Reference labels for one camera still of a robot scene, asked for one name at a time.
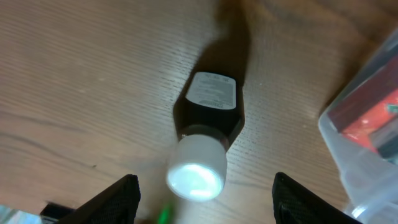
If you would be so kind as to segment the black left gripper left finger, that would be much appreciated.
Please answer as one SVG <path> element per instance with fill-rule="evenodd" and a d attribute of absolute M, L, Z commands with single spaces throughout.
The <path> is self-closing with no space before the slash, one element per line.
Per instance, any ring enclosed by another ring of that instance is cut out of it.
<path fill-rule="evenodd" d="M 141 199 L 136 175 L 128 174 L 58 224 L 133 224 Z"/>

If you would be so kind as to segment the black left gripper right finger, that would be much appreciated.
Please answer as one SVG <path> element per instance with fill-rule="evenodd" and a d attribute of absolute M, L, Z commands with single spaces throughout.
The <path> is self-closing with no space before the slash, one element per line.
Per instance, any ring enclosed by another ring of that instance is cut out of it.
<path fill-rule="evenodd" d="M 283 172 L 275 175 L 272 200 L 276 224 L 360 224 Z"/>

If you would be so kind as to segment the clear plastic container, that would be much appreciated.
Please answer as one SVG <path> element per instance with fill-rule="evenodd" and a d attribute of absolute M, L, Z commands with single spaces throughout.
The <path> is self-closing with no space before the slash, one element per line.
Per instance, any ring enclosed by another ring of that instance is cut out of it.
<path fill-rule="evenodd" d="M 327 113 L 394 57 L 397 57 L 396 31 L 376 50 L 318 120 L 322 138 L 338 167 L 341 183 L 349 197 L 345 212 L 362 223 L 397 223 L 397 104 L 388 106 L 388 111 L 396 116 L 370 134 L 375 151 L 340 135 Z"/>

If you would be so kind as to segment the red orange medicine box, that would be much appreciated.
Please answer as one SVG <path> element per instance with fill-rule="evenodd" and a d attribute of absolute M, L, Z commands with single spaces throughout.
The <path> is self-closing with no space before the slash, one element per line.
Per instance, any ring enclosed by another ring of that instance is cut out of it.
<path fill-rule="evenodd" d="M 389 105 L 396 104 L 397 57 L 394 57 L 343 98 L 327 115 L 340 135 L 375 151 L 370 134 L 396 116 L 388 111 Z"/>

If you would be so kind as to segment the dark bottle white cap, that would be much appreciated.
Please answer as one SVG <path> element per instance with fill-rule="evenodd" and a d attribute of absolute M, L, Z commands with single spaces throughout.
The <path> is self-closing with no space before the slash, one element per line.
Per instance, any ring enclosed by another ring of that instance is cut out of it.
<path fill-rule="evenodd" d="M 226 153 L 244 127 L 243 88 L 233 77 L 196 72 L 175 102 L 173 116 L 178 142 L 166 183 L 186 200 L 212 200 L 224 188 Z"/>

